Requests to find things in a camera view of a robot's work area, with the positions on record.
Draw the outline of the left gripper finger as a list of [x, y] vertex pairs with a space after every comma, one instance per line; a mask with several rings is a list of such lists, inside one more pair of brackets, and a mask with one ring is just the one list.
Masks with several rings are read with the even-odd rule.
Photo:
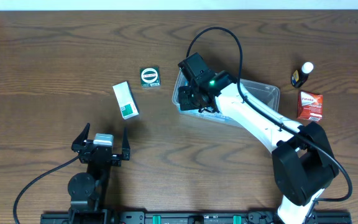
[[131, 147], [127, 136], [127, 128], [124, 128], [122, 137], [122, 160], [129, 161], [131, 157]]
[[87, 123], [82, 132], [76, 137], [71, 145], [71, 150], [74, 152], [82, 152], [86, 148], [86, 141], [90, 131], [90, 123]]

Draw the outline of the dark bottle white cap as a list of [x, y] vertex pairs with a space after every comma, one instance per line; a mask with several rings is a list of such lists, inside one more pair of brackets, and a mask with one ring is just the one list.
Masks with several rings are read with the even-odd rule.
[[295, 70], [290, 79], [292, 86], [300, 88], [307, 81], [313, 69], [314, 65], [311, 62], [306, 62], [299, 70]]

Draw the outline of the red Panadol ActiFast box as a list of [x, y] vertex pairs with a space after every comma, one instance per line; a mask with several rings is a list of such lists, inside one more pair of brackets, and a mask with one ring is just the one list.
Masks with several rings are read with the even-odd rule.
[[321, 121], [323, 118], [323, 95], [300, 91], [297, 118], [315, 122]]

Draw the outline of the blue Kool Fever box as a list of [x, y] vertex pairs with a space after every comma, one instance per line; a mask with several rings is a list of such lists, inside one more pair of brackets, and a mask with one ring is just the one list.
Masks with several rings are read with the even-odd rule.
[[182, 111], [181, 104], [179, 101], [181, 94], [179, 94], [179, 91], [178, 91], [179, 88], [182, 86], [188, 86], [188, 81], [186, 79], [183, 79], [180, 83], [178, 83], [177, 95], [175, 97], [175, 100], [177, 101], [176, 102], [177, 108], [180, 113], [189, 115], [189, 116], [194, 116], [194, 117], [201, 118], [201, 119], [208, 119], [208, 120], [219, 122], [219, 123], [232, 123], [232, 125], [236, 125], [236, 123], [234, 122], [233, 119], [231, 119], [230, 117], [224, 116], [221, 113], [210, 113], [208, 111], [203, 111], [202, 113], [200, 113], [198, 111], [198, 108], [196, 108], [195, 110]]

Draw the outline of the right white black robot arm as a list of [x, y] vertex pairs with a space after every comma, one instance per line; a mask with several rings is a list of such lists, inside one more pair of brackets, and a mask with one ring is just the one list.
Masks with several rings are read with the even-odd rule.
[[280, 115], [257, 99], [241, 81], [223, 71], [182, 68], [186, 84], [177, 88], [182, 111], [219, 113], [239, 123], [271, 153], [275, 183], [283, 195], [277, 210], [283, 223], [304, 223], [343, 168], [333, 155], [324, 129]]

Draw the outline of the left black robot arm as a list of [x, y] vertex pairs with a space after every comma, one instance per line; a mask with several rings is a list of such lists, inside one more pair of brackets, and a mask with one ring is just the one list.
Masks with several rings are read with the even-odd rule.
[[66, 223], [114, 223], [114, 212], [103, 206], [111, 168], [130, 159], [127, 129], [123, 132], [120, 154], [112, 152], [113, 135], [98, 133], [92, 140], [88, 139], [89, 130], [88, 123], [71, 145], [72, 151], [78, 154], [78, 160], [87, 165], [87, 170], [74, 175], [68, 183], [71, 202]]

